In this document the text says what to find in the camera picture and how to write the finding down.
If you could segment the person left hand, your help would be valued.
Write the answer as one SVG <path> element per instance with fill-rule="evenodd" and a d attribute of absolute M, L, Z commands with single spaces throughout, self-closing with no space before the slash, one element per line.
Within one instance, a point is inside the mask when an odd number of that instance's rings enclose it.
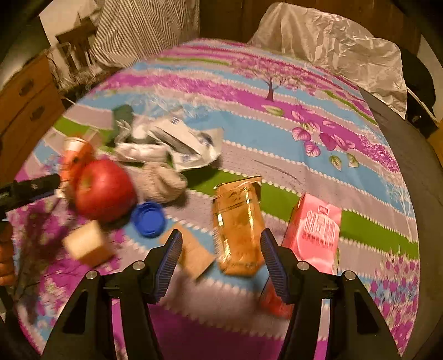
<path fill-rule="evenodd" d="M 5 287 L 15 283 L 12 235 L 12 225 L 7 221 L 2 221 L 0 231 L 0 285 Z"/>

